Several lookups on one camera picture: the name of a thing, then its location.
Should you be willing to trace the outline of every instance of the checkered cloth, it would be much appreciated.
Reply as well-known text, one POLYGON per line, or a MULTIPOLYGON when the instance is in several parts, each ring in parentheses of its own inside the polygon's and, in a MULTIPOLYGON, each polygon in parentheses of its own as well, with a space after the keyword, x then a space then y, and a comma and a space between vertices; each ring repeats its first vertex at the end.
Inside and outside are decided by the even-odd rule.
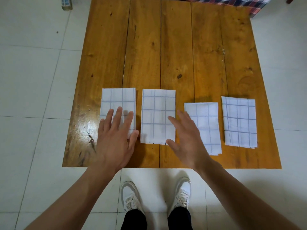
POLYGON ((250 9, 251 17, 255 16, 270 0, 184 0, 216 3, 218 5, 245 6, 250 9))

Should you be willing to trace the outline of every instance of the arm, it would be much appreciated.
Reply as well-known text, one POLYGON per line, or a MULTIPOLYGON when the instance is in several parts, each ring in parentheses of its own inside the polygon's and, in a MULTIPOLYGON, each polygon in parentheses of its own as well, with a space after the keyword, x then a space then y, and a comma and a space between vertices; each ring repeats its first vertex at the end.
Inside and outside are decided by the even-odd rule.
POLYGON ((231 176, 207 153, 199 130, 187 112, 178 111, 181 122, 169 117, 180 145, 166 142, 179 159, 194 169, 210 186, 227 213, 243 229, 299 229, 231 176))
POLYGON ((85 173, 58 200, 34 220, 26 230, 81 229, 97 199, 114 175, 126 166, 134 151, 139 131, 135 130, 127 141, 133 119, 130 112, 119 130, 122 108, 113 118, 110 109, 98 129, 96 158, 85 173))

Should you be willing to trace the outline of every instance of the foot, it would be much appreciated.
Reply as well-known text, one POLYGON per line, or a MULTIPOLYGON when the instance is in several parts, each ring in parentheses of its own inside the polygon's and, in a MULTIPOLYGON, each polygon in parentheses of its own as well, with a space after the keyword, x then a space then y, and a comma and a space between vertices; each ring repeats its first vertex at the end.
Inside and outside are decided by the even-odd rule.
POLYGON ((138 194, 138 189, 133 182, 124 182, 122 184, 121 198, 122 205, 126 212, 138 209, 144 214, 143 208, 139 201, 140 195, 138 194))
POLYGON ((175 200, 168 216, 170 215, 171 211, 174 210, 176 207, 184 207, 186 209, 188 208, 191 197, 190 179, 187 177, 180 178, 175 191, 175 200))

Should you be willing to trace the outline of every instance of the black pants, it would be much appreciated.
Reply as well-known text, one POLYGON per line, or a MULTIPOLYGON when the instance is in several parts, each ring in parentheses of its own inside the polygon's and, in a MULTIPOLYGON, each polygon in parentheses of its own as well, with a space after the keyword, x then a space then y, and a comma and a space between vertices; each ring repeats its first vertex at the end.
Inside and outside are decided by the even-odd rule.
MULTIPOLYGON (((188 209, 184 207, 176 207, 172 210, 167 218, 169 230, 184 229, 193 230, 191 215, 188 209)), ((138 209, 128 211, 125 215, 124 222, 122 223, 121 230, 126 229, 147 229, 147 221, 145 215, 138 209)))

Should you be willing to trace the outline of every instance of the glossy wood surface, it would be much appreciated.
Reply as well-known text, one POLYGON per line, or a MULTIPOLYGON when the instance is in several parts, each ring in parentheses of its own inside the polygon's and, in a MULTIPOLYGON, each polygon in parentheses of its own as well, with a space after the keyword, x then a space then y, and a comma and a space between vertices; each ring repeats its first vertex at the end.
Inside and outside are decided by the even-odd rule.
MULTIPOLYGON (((184 102, 218 102, 224 168, 281 168, 248 11, 172 0, 92 0, 63 166, 95 158, 102 88, 176 90, 184 102), (221 96, 256 100, 258 147, 226 146, 221 96)), ((184 168, 168 146, 141 144, 127 167, 184 168)))

